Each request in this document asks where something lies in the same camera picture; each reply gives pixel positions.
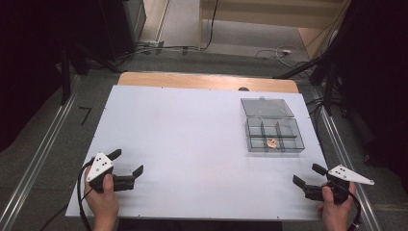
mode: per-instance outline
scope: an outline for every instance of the hand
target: hand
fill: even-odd
[[[90,167],[87,167],[84,176],[85,189],[84,194],[87,194],[91,187],[85,180],[89,174]],[[119,203],[114,192],[114,179],[111,174],[106,174],[103,179],[103,193],[91,191],[86,197],[90,209],[95,215],[94,231],[112,231],[115,229],[115,221],[119,212]]]
[[[350,182],[348,190],[353,194],[356,193],[356,187],[353,182]],[[334,203],[333,193],[327,186],[322,188],[322,195],[324,202],[319,205],[319,211],[323,216],[324,230],[346,231],[353,198],[349,195],[343,204],[336,205]]]

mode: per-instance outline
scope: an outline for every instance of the metal rail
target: metal rail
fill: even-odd
[[[15,222],[15,219],[18,216],[18,213],[21,210],[28,194],[30,193],[31,188],[36,181],[36,178],[44,164],[48,153],[54,143],[55,138],[58,136],[61,127],[65,121],[66,116],[68,115],[71,106],[75,100],[77,89],[81,84],[81,77],[76,75],[72,82],[72,94],[67,99],[64,106],[61,106],[57,111],[50,127],[48,128],[47,133],[42,139],[37,152],[27,167],[23,177],[18,183],[17,187],[14,188],[12,195],[7,202],[7,205],[2,213],[0,218],[0,230],[9,231],[12,230],[12,226]]]
[[[313,95],[315,98],[322,98],[321,93],[316,88],[313,88]],[[333,118],[330,117],[325,110],[321,110],[320,115],[330,136],[330,140],[333,142],[340,164],[355,171]],[[367,197],[364,188],[360,184],[356,184],[356,190],[357,198],[360,200],[362,205],[362,219],[367,230],[381,231],[382,229],[371,207],[369,198]]]

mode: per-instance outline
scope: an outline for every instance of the white tabletop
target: white tabletop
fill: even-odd
[[[250,153],[241,98],[285,99],[305,149]],[[326,167],[303,97],[298,93],[114,86],[85,162],[121,148],[114,174],[144,174],[117,192],[123,218],[316,220],[317,202],[292,183],[325,178]],[[84,201],[87,215],[91,211]],[[76,190],[66,215],[78,217]]]

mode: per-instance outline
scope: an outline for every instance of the cable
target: cable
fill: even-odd
[[[85,199],[85,197],[92,191],[92,189],[90,189],[85,195],[84,197],[82,197],[81,201],[83,201]],[[44,231],[45,228],[60,214],[62,213],[66,208],[68,208],[69,203],[67,203],[66,205],[64,205],[52,218],[50,218],[48,221],[45,222],[44,225],[42,225],[41,229],[39,231]]]
[[[359,227],[359,224],[361,223],[361,203],[360,201],[357,199],[357,197],[351,193],[348,189],[343,188],[341,185],[336,184],[335,182],[331,182],[336,188],[339,188],[340,190],[342,190],[343,192],[347,192],[348,195],[351,196],[351,198],[353,198],[354,201],[354,205],[357,208],[357,213],[356,216],[354,217],[353,222],[350,224],[350,226],[348,227],[347,231],[354,231],[356,228]]]
[[[284,56],[282,56],[282,57],[279,57],[278,52],[279,52],[279,49],[282,48],[282,47],[293,47],[293,48],[297,49],[296,52],[293,52],[293,53],[295,53],[295,54],[299,53],[299,52],[300,52],[300,49],[299,49],[298,47],[292,46],[292,45],[281,45],[281,46],[279,46],[278,48],[276,48],[276,58],[279,60],[279,62],[282,63],[282,64],[284,64],[284,65],[286,65],[286,66],[288,66],[288,67],[290,67],[290,68],[294,68],[294,66],[291,66],[291,65],[286,64],[285,62],[283,62],[282,58],[284,58],[286,55],[284,55]]]
[[[214,21],[216,19],[217,7],[218,7],[218,0],[216,1],[216,7],[214,8],[214,13],[213,13],[213,20],[211,22],[210,40],[207,42],[207,46],[201,49],[202,51],[206,50],[210,46],[211,41],[213,40],[213,29],[214,29]]]
[[[302,49],[305,49],[305,48],[308,47],[310,44],[312,44],[312,42],[315,41],[318,37],[320,37],[321,34],[323,34],[323,32],[324,32],[326,29],[328,29],[330,26],[332,26],[332,28],[330,28],[330,30],[333,29],[333,27],[336,25],[336,22],[337,22],[337,21],[340,19],[340,17],[343,15],[343,12],[344,12],[344,10],[345,10],[345,8],[346,8],[347,5],[348,5],[348,3],[345,3],[345,4],[344,4],[344,6],[343,6],[342,10],[340,11],[339,15],[337,16],[336,20],[334,20],[332,23],[328,24],[316,37],[314,37],[311,41],[309,41],[309,43],[308,43],[307,45],[303,46],[303,47],[301,48],[301,50],[302,50]]]
[[[78,174],[78,181],[77,181],[78,182],[77,183],[77,197],[78,197],[78,205],[79,205],[79,215],[81,216],[82,223],[84,223],[85,228],[88,231],[91,231],[92,229],[90,228],[90,224],[89,224],[87,216],[85,215],[85,212],[84,212],[84,207],[82,206],[82,200],[83,199],[81,199],[81,179],[82,179],[82,174],[84,173],[84,170],[88,166],[92,165],[93,159],[94,158],[92,158],[89,162],[84,164],[84,166],[81,168],[81,170],[80,170],[80,172]]]

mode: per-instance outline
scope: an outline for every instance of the box lid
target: box lid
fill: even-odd
[[[285,118],[293,117],[291,109],[283,99],[261,97],[241,99],[246,117]]]

